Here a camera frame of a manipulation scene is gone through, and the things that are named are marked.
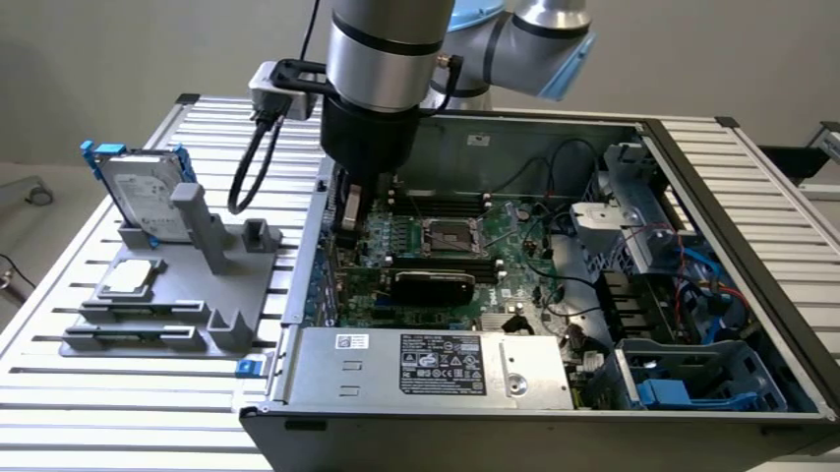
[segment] white wall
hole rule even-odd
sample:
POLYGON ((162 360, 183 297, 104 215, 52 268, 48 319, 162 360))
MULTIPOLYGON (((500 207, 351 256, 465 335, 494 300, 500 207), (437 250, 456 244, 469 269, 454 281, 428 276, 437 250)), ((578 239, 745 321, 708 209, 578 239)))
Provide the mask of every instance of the white wall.
MULTIPOLYGON (((0 160, 80 163, 87 138, 142 145, 183 91, 245 95, 259 62, 297 54, 310 6, 0 0, 0 160)), ((497 106, 727 114, 761 143, 791 145, 840 119, 836 0, 590 0, 589 9, 600 39, 568 100, 498 90, 497 106)), ((321 20, 315 60, 329 13, 321 20)))

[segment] white label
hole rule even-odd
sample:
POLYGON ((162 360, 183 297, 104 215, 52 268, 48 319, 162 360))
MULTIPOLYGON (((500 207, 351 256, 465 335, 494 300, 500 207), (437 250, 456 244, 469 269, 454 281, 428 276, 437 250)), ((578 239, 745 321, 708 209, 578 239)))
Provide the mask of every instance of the white label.
POLYGON ((160 241, 189 241, 182 213, 170 202, 172 189, 148 175, 116 174, 115 183, 138 225, 160 241))
POLYGON ((338 334, 337 349, 367 349, 367 334, 338 334))
POLYGON ((122 261, 108 274, 103 284, 108 286, 111 292, 134 293, 146 283, 152 263, 139 259, 122 261))
POLYGON ((468 146, 481 146, 486 148, 490 145, 490 135, 469 135, 468 146))

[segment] blue plastic clip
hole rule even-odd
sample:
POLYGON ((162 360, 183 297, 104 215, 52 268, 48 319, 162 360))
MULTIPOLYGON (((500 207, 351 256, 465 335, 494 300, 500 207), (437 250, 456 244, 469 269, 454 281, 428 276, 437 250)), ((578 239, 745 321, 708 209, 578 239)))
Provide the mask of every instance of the blue plastic clip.
POLYGON ((715 317, 712 319, 712 324, 709 325, 709 330, 707 331, 707 335, 704 336, 704 340, 701 344, 712 344, 715 342, 715 336, 721 330, 721 322, 724 321, 724 317, 715 317))
POLYGON ((193 161, 190 159, 190 153, 187 148, 178 144, 172 149, 172 153, 179 157, 179 163, 182 164, 182 175, 185 177, 185 182, 195 183, 198 179, 195 178, 195 171, 193 170, 193 161))
POLYGON ((648 379, 637 385, 643 405, 651 410, 717 410, 744 411, 752 408, 759 399, 753 391, 732 398, 692 399, 685 383, 676 380, 648 379))
POLYGON ((263 376, 263 361, 242 359, 237 363, 234 377, 237 379, 259 379, 263 376))
POLYGON ((128 148, 123 143, 102 143, 94 152, 104 155, 120 155, 127 150, 128 148))
POLYGON ((82 143, 79 146, 82 150, 82 157, 84 157, 84 161, 88 163, 88 167, 94 170, 94 177, 96 180, 103 180, 103 171, 100 170, 100 166, 96 163, 96 155, 94 154, 94 142, 91 140, 82 143))

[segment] black panel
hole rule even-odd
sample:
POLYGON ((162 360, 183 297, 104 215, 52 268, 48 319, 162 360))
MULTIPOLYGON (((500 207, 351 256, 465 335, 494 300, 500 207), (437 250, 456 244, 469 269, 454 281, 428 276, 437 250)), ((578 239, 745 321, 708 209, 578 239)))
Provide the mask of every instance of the black panel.
POLYGON ((840 123, 838 123, 836 121, 823 121, 820 124, 832 133, 840 133, 840 123))
POLYGON ((740 128, 740 124, 731 116, 716 116, 715 121, 719 122, 724 128, 740 128))
POLYGON ((828 154, 816 147, 760 146, 759 148, 795 183, 814 177, 828 162, 828 154))
POLYGON ((201 99, 201 93, 182 93, 175 99, 178 105, 195 105, 201 99))

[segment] metal slotted table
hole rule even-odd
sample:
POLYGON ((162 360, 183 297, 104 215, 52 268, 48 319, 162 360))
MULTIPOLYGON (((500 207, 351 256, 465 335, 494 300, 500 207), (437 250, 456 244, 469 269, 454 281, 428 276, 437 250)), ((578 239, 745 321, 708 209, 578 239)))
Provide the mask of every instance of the metal slotted table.
MULTIPOLYGON (((262 358, 279 339, 306 211, 322 161, 330 163, 318 145, 319 113, 309 122, 283 127, 263 189, 251 209, 238 216, 225 206, 254 129, 250 101, 202 97, 176 104, 146 145, 168 148, 182 143, 189 148, 207 204, 226 223, 261 217, 282 228, 283 248, 251 358, 262 358)), ((660 119, 840 358, 836 231, 791 192, 739 130, 723 128, 712 118, 660 119)), ((91 297, 119 249, 118 225, 119 214, 106 200, 0 335, 0 470, 270 470, 233 413, 262 396, 267 381, 235 379, 235 361, 58 354, 62 332, 74 325, 75 310, 91 297)), ((784 458, 756 470, 827 472, 838 470, 838 462, 840 450, 819 458, 784 458)))

